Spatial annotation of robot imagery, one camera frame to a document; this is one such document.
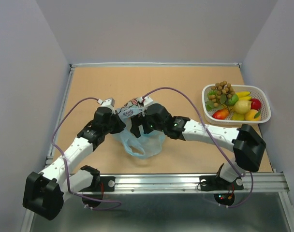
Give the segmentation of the blue plastic bag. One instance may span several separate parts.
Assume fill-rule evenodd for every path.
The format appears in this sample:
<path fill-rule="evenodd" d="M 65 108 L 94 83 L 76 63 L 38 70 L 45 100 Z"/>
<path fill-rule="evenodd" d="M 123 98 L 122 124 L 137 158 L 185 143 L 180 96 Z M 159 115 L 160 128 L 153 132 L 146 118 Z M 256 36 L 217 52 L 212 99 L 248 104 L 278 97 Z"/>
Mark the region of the blue plastic bag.
<path fill-rule="evenodd" d="M 140 137 L 136 137 L 130 132 L 134 116 L 138 116 L 143 111 L 143 103 L 141 98 L 129 100 L 124 106 L 117 109 L 119 118 L 125 123 L 125 129 L 117 134 L 113 134 L 113 138 L 120 142 L 124 150 L 137 158 L 147 159 L 162 151 L 162 145 L 166 136 L 163 132 L 152 131 L 149 134 L 144 134 L 143 127 L 139 126 Z"/>

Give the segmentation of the yellow pear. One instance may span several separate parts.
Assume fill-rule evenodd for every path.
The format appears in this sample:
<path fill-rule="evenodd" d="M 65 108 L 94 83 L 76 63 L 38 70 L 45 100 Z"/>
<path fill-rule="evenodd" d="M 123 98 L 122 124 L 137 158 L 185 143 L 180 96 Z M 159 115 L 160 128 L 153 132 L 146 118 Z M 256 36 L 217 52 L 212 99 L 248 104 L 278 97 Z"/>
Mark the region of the yellow pear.
<path fill-rule="evenodd" d="M 246 114 L 251 110 L 251 101 L 239 100 L 234 105 L 234 111 L 238 114 Z"/>

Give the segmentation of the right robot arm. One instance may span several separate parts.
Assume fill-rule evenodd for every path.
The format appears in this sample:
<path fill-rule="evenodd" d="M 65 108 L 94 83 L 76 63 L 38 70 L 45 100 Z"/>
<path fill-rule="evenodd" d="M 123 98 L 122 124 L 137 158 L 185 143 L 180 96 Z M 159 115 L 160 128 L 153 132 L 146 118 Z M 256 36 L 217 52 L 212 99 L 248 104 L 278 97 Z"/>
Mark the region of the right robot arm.
<path fill-rule="evenodd" d="M 154 103 L 141 113 L 131 117 L 131 133 L 136 137 L 160 131 L 175 140 L 197 141 L 214 144 L 234 153 L 234 159 L 226 159 L 212 183 L 227 188 L 245 172 L 257 172 L 260 168 L 266 143 L 248 124 L 239 128 L 226 128 L 199 123 L 184 116 L 172 116 L 164 106 Z"/>

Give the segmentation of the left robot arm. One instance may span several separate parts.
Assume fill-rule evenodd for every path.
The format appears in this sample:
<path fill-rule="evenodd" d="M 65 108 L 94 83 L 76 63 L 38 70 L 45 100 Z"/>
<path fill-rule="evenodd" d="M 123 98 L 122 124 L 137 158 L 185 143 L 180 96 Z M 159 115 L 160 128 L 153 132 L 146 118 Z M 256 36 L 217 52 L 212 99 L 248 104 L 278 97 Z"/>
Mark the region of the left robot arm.
<path fill-rule="evenodd" d="M 121 132 L 124 128 L 125 124 L 112 106 L 99 107 L 94 119 L 78 133 L 61 157 L 39 173 L 28 175 L 22 205 L 53 220 L 64 203 L 85 188 L 99 190 L 100 195 L 95 202 L 102 202 L 104 186 L 100 181 L 100 171 L 85 165 L 74 175 L 70 172 L 104 141 L 106 135 Z"/>

